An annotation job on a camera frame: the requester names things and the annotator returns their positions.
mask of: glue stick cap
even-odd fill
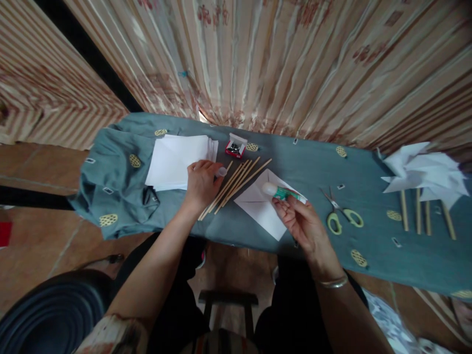
[[[277,185],[274,183],[266,182],[262,185],[262,191],[270,196],[274,196],[277,193]]]
[[[216,172],[216,176],[217,177],[226,176],[227,173],[228,173],[228,171],[224,167],[220,167],[218,169],[218,172]]]

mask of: yellow patterned design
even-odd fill
[[[387,216],[395,221],[402,221],[402,215],[394,210],[387,210]]]
[[[351,257],[355,260],[358,266],[361,266],[363,268],[367,267],[367,261],[365,258],[359,253],[357,250],[352,250],[351,251]]]
[[[159,129],[154,132],[155,136],[167,134],[167,129]]]
[[[100,221],[100,227],[110,226],[111,224],[114,224],[115,222],[118,221],[118,215],[116,214],[103,215],[103,216],[100,216],[99,221]]]
[[[346,152],[346,150],[344,150],[343,147],[337,147],[337,148],[336,148],[336,152],[337,152],[338,155],[341,156],[341,157],[348,157],[348,153]]]
[[[472,298],[472,290],[459,290],[458,292],[452,293],[451,296],[459,298]]]
[[[249,151],[257,151],[259,147],[254,144],[254,143],[249,143],[248,145],[246,145],[246,150],[249,150]]]
[[[134,154],[129,155],[129,162],[131,162],[131,166],[134,168],[141,167],[140,159]]]

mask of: green glue stick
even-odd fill
[[[291,195],[294,198],[298,199],[302,203],[306,203],[306,198],[299,195],[297,192],[292,191],[287,188],[279,187],[278,185],[271,183],[271,182],[266,182],[262,185],[262,191],[266,194],[269,194],[270,196],[274,197],[275,199],[280,199],[280,200],[287,200],[288,196]]]

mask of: beige curtain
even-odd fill
[[[0,143],[88,149],[128,113],[33,0],[0,1],[0,58]]]
[[[467,1],[65,1],[149,112],[472,161]]]

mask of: wrist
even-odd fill
[[[330,282],[345,276],[343,267],[339,263],[329,239],[319,242],[315,251],[305,254],[314,280]]]
[[[177,213],[189,219],[190,221],[195,222],[202,213],[202,208],[184,201]]]

